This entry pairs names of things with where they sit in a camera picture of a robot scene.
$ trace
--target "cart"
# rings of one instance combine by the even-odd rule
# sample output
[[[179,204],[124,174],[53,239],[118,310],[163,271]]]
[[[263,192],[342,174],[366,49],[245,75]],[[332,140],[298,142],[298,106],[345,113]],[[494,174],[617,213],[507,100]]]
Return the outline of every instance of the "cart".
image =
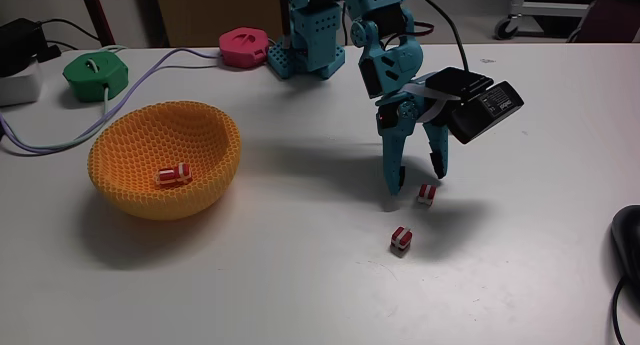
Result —
[[[511,0],[509,16],[500,20],[495,28],[495,37],[498,40],[513,39],[516,35],[534,35],[532,33],[519,33],[522,16],[544,15],[583,17],[587,14],[589,5],[586,4],[561,4],[546,2],[529,2],[525,0]]]

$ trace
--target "pink object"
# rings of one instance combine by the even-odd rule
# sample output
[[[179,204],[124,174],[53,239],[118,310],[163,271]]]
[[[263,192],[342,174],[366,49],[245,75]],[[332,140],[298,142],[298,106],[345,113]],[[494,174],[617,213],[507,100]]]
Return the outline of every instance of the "pink object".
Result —
[[[436,187],[433,185],[422,185],[418,193],[418,202],[428,206],[433,205],[433,199],[436,197]]]
[[[391,246],[405,250],[411,244],[411,238],[413,238],[411,229],[399,227],[391,236]]]
[[[227,66],[249,69],[267,60],[269,37],[263,30],[237,28],[222,34],[219,42],[220,53]]]
[[[158,185],[186,184],[191,181],[191,168],[189,164],[180,163],[174,168],[160,169],[155,180]]]

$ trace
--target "black wire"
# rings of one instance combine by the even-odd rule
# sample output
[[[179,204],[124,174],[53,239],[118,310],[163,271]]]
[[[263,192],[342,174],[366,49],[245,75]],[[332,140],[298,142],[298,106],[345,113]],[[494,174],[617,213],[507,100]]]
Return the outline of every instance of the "black wire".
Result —
[[[61,23],[65,23],[65,24],[71,25],[74,28],[82,31],[82,33],[87,35],[88,37],[90,37],[90,38],[92,38],[92,39],[94,39],[96,41],[100,41],[100,39],[97,36],[91,34],[87,30],[81,28],[80,26],[76,25],[75,23],[73,23],[73,22],[71,22],[71,21],[69,21],[67,19],[54,18],[54,19],[49,19],[49,20],[45,20],[45,21],[39,21],[38,24],[43,25],[43,24],[48,24],[48,23],[52,23],[52,22],[61,22]]]
[[[77,47],[69,45],[67,43],[63,43],[62,41],[56,41],[56,40],[47,40],[48,43],[52,43],[52,44],[57,44],[57,45],[62,45],[62,46],[66,46],[71,50],[79,50]]]
[[[611,299],[611,322],[613,323],[613,332],[616,334],[616,339],[618,339],[618,344],[620,345],[625,345],[625,343],[624,340],[622,340],[622,334],[620,334],[620,327],[618,326],[618,297],[625,282],[626,277],[623,276],[620,282],[618,282],[616,290],[613,292],[613,299]]]
[[[460,40],[460,34],[458,34],[458,28],[456,27],[456,24],[453,23],[453,20],[451,20],[449,15],[447,15],[447,13],[444,12],[444,10],[442,10],[436,3],[434,3],[431,0],[424,0],[424,1],[426,1],[429,5],[431,5],[431,7],[433,7],[447,21],[447,23],[451,27],[451,30],[453,31],[453,36],[455,36],[456,43],[458,44],[458,50],[460,50],[460,56],[462,57],[462,65],[464,66],[464,69],[466,71],[469,71],[467,54],[465,54],[464,52],[464,47],[462,46],[462,40]]]
[[[347,24],[345,18],[347,16],[347,4],[342,3],[342,32],[344,33],[344,46],[347,46],[349,38],[347,37]]]
[[[399,33],[399,34],[395,34],[392,37],[390,37],[387,42],[382,46],[382,50],[386,50],[387,46],[389,46],[389,43],[391,43],[391,41],[393,41],[394,39],[399,38],[400,36],[405,36],[405,35],[411,35],[411,36],[426,36],[429,35],[433,32],[433,30],[435,29],[435,26],[429,24],[429,23],[424,23],[424,22],[419,22],[416,21],[415,25],[420,26],[420,27],[425,27],[428,28],[428,30],[425,31],[418,31],[418,32],[403,32],[403,33]]]

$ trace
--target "floor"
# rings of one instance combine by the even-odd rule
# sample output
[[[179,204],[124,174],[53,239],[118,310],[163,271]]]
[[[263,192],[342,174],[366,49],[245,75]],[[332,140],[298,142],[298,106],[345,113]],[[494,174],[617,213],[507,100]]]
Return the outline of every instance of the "floor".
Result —
[[[486,44],[499,42],[548,43],[565,42],[564,39],[544,37],[516,37],[509,41],[496,40],[493,37],[496,24],[509,13],[511,0],[433,0],[453,19],[464,43]],[[424,0],[406,0],[404,6],[411,10],[414,18],[435,25],[435,31],[420,39],[424,44],[449,44],[455,41],[447,22]],[[525,18],[522,30],[540,31],[532,18]],[[340,42],[344,37],[338,34]]]

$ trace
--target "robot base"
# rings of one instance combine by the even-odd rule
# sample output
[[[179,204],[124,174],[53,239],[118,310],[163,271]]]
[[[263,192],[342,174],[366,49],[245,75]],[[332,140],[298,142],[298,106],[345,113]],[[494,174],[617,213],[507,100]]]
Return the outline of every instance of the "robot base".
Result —
[[[327,66],[321,67],[314,71],[307,71],[303,61],[296,59],[296,50],[293,47],[284,49],[282,47],[283,39],[280,39],[274,46],[269,49],[268,62],[273,71],[282,79],[288,79],[295,74],[317,74],[322,79],[328,79],[333,75],[342,65],[344,65],[345,54],[342,46],[336,45],[336,59],[334,62]]]

